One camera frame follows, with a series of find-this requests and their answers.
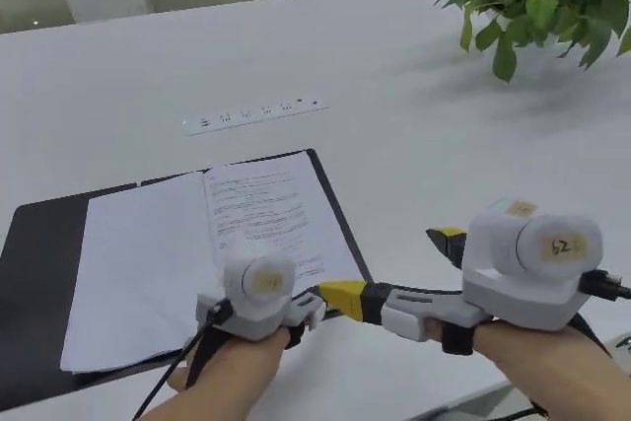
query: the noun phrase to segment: number label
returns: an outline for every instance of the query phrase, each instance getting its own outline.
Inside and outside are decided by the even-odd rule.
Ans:
[[[587,242],[580,234],[541,239],[541,259],[551,263],[575,261],[587,255]]]

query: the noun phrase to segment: black connector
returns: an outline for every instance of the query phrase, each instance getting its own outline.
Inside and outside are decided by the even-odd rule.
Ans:
[[[631,300],[631,288],[622,286],[621,278],[612,276],[605,270],[583,273],[579,291],[609,301],[616,301],[618,298]]]

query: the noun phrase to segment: black strap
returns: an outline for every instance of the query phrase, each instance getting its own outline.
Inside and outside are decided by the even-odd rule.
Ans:
[[[195,352],[193,361],[188,368],[186,388],[191,388],[197,383],[197,379],[199,379],[199,375],[208,361],[233,337],[233,334],[229,334],[214,326],[207,327],[204,330],[204,335],[197,346],[197,352]]]
[[[289,343],[285,350],[296,347],[300,344],[300,341],[305,333],[305,324],[301,323],[296,327],[288,327],[289,329]],[[233,334],[229,334],[217,327],[211,326],[204,331],[204,335],[199,341],[197,352],[193,357],[193,361],[188,368],[188,379],[186,380],[186,388],[191,388],[197,383],[199,375],[208,363],[210,359],[214,357],[219,349],[221,349],[226,343],[234,337]]]
[[[475,327],[460,327],[451,322],[443,323],[443,352],[452,355],[472,355]]]
[[[296,327],[287,327],[289,329],[289,343],[285,350],[291,349],[292,347],[296,347],[300,344],[301,339],[303,338],[303,334],[305,333],[305,323],[301,322]]]

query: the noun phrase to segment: paper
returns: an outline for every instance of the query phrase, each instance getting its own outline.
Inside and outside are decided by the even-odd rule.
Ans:
[[[363,279],[307,153],[225,165],[204,178],[219,265],[245,235],[295,261],[295,295],[326,280]]]
[[[243,234],[295,261],[294,294],[363,279],[306,153],[92,199],[61,370],[116,369],[181,348],[197,329],[197,294],[219,285]]]
[[[91,372],[177,350],[216,278],[202,174],[92,199],[61,370]]]

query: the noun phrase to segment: label sticker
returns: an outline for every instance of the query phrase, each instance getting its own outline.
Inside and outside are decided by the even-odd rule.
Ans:
[[[252,280],[252,292],[256,295],[270,295],[283,287],[283,275],[270,271],[257,271]]]
[[[541,239],[541,260],[550,263],[576,261],[587,256],[588,243],[581,234],[566,234]]]
[[[536,211],[536,205],[525,201],[515,201],[511,204],[511,207],[506,210],[506,213],[512,216],[526,218],[534,214],[534,211]]]

